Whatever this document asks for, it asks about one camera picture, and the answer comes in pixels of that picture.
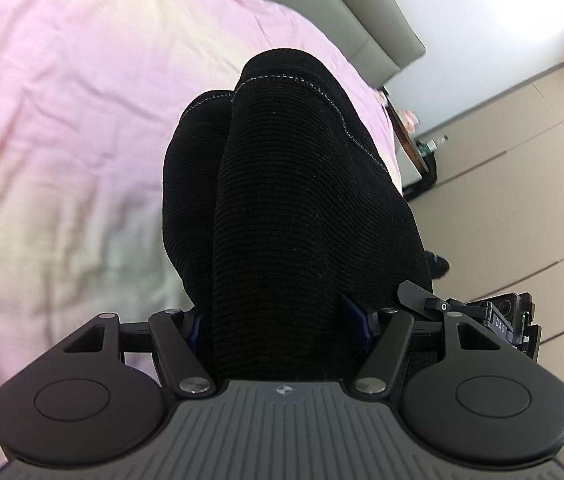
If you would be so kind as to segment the grey upholstered headboard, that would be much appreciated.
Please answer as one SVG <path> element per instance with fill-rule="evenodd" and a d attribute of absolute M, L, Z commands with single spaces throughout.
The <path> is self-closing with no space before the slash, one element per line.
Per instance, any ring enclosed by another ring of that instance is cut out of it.
<path fill-rule="evenodd" d="M 383 87 L 425 54 L 396 0 L 270 1 L 317 26 L 373 88 Z"/>

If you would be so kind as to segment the black pants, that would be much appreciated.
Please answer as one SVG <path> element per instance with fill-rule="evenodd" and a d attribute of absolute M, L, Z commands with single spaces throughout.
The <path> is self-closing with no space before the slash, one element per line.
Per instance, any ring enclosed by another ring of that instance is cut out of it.
<path fill-rule="evenodd" d="M 370 344 L 345 297 L 430 289 L 419 230 L 347 93 L 312 55 L 260 53 L 184 110 L 163 163 L 163 244 L 203 316 L 213 379 L 358 372 Z"/>

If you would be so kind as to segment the green glass bottle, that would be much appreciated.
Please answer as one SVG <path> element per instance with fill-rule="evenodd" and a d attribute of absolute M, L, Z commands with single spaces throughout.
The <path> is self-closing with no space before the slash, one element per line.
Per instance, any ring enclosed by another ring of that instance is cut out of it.
<path fill-rule="evenodd" d="M 430 156 L 435 153 L 442 144 L 448 141 L 448 136 L 439 136 L 439 138 L 429 138 L 425 139 L 423 142 L 420 140 L 416 141 L 416 147 L 419 150 L 419 154 L 422 157 Z"/>

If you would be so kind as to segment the wooden bedside table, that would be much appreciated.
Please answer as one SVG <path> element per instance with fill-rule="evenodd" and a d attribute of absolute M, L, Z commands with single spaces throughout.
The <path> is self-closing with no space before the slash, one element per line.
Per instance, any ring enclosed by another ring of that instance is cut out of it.
<path fill-rule="evenodd" d="M 389 99 L 385 88 L 376 91 L 378 101 L 385 110 L 391 131 L 393 131 L 393 147 L 395 159 L 393 166 L 397 168 L 397 185 L 408 202 L 430 190 L 438 180 L 437 160 L 435 153 L 422 157 L 416 147 L 415 132 L 419 119 L 411 110 L 397 110 Z"/>

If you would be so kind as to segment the pink bed sheet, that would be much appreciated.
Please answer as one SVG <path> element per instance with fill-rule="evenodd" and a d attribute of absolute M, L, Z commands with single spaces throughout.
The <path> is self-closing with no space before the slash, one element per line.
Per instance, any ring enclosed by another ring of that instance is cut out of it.
<path fill-rule="evenodd" d="M 187 306 L 163 156 L 184 108 L 257 53 L 319 58 L 398 177 L 355 59 L 369 44 L 343 0 L 0 0 L 0 385 L 99 311 Z"/>

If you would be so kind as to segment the beige wardrobe doors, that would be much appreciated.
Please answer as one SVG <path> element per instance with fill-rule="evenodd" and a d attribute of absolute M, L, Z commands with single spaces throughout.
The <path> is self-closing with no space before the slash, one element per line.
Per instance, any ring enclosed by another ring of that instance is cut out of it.
<path fill-rule="evenodd" d="M 412 209 L 446 257 L 437 295 L 529 292 L 540 361 L 564 382 L 564 67 L 442 130 L 438 182 Z"/>

